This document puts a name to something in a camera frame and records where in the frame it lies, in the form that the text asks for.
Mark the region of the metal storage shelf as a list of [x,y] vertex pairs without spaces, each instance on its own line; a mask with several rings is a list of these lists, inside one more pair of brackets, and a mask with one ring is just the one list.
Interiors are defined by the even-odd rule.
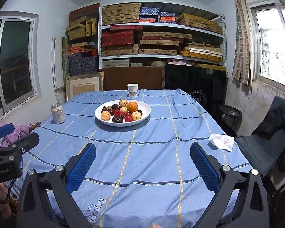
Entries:
[[181,61],[226,69],[226,25],[208,6],[161,0],[101,2],[99,66]]

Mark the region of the black chair with jacket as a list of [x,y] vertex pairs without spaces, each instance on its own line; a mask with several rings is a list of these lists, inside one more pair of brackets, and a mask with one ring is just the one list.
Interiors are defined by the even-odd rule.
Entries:
[[238,136],[235,142],[262,178],[274,167],[285,172],[285,99],[275,96],[265,118],[252,134]]

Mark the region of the white beverage can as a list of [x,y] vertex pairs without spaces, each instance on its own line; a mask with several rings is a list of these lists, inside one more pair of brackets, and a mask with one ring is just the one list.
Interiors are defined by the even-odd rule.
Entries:
[[56,103],[51,106],[51,113],[55,124],[62,124],[65,122],[66,118],[63,106],[60,103]]

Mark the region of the crumpled white tissue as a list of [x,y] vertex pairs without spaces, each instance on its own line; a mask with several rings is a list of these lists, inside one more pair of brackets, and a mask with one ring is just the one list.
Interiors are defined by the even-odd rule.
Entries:
[[234,138],[231,136],[222,134],[211,134],[209,137],[209,141],[218,149],[226,150],[229,152],[233,151]]

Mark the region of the wooden chair pink cloth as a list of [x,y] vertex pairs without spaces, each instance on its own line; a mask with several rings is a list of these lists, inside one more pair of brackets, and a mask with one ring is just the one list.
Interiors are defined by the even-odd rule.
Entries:
[[14,132],[0,139],[0,147],[8,147],[21,138],[29,135],[33,130],[35,130],[41,124],[40,121],[37,123],[32,123],[28,125],[18,125],[15,126]]

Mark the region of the white paper cup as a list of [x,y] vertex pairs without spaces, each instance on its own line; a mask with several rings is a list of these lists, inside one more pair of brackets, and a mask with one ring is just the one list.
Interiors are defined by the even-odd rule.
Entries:
[[138,84],[130,83],[127,85],[127,89],[129,92],[129,97],[136,97],[138,93]]

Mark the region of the large orange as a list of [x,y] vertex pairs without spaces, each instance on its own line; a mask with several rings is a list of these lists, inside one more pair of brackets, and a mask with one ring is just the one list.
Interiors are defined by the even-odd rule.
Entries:
[[130,113],[136,112],[138,110],[138,104],[134,101],[131,101],[127,104],[127,110]]

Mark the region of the tan round melon fruit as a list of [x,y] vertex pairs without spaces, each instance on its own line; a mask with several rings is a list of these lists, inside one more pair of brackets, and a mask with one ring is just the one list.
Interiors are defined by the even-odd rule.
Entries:
[[123,100],[120,100],[120,102],[119,102],[119,106],[121,107],[121,108],[123,108],[123,107],[127,107],[127,104],[128,104],[128,101],[127,100],[125,100],[125,99],[123,99]]

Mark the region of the black flat panel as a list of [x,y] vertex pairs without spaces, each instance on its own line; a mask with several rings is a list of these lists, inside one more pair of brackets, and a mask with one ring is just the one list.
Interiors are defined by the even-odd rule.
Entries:
[[189,65],[165,65],[165,89],[181,89],[195,98],[200,105],[218,121],[222,119],[219,109],[225,103],[227,74]]

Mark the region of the framed beige panel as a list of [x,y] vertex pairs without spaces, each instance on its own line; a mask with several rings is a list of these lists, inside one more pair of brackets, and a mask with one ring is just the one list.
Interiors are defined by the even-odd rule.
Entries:
[[103,72],[85,75],[69,76],[66,78],[66,101],[86,92],[103,91]]

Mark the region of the white round plate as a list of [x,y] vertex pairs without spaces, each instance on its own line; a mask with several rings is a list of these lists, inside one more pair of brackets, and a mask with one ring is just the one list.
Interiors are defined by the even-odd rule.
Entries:
[[[99,107],[97,107],[97,109],[95,110],[95,117],[97,118],[97,120],[99,120],[100,122],[102,122],[105,125],[108,126],[113,126],[113,127],[128,127],[128,126],[132,126],[132,125],[137,125],[138,123],[141,123],[142,121],[144,121],[150,114],[151,114],[151,107],[142,102],[142,101],[134,101],[138,104],[138,112],[140,112],[142,114],[142,118],[140,120],[136,120],[136,121],[130,121],[130,122],[125,122],[125,119],[123,119],[122,123],[113,123],[112,122],[112,118],[114,117],[114,109],[112,109],[112,105],[114,104],[118,104],[119,105],[120,100],[113,100],[113,101],[109,101],[106,102],[104,104],[99,105]],[[101,119],[101,112],[102,111],[109,111],[111,114],[111,119],[109,121],[104,121]],[[120,115],[123,115],[124,118],[126,115],[130,115],[131,113],[128,112],[128,114],[124,114],[123,112],[120,112]]]

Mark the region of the dark red plum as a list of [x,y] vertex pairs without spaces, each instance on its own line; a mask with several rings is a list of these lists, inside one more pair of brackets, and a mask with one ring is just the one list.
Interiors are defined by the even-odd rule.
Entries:
[[114,110],[119,110],[119,109],[120,109],[120,105],[118,105],[118,104],[113,104],[113,105],[112,105],[112,109],[114,109]]

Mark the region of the small red cherry tomato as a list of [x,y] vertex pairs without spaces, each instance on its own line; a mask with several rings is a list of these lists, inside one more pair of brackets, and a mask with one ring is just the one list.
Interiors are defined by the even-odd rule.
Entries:
[[133,121],[131,114],[130,114],[130,115],[126,115],[124,119],[125,119],[125,122],[126,122],[126,123],[127,123],[127,122],[130,122],[130,121]]

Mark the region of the dark purple fruit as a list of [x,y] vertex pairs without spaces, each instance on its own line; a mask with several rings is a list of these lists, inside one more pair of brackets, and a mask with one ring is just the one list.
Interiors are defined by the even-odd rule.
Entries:
[[123,115],[117,115],[112,118],[113,123],[122,123],[124,121]]

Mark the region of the tan striped melon fruit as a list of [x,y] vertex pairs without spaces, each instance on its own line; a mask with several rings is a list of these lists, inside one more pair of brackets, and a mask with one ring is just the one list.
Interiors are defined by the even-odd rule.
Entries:
[[128,114],[128,110],[126,107],[121,107],[119,111],[123,112],[124,114]]

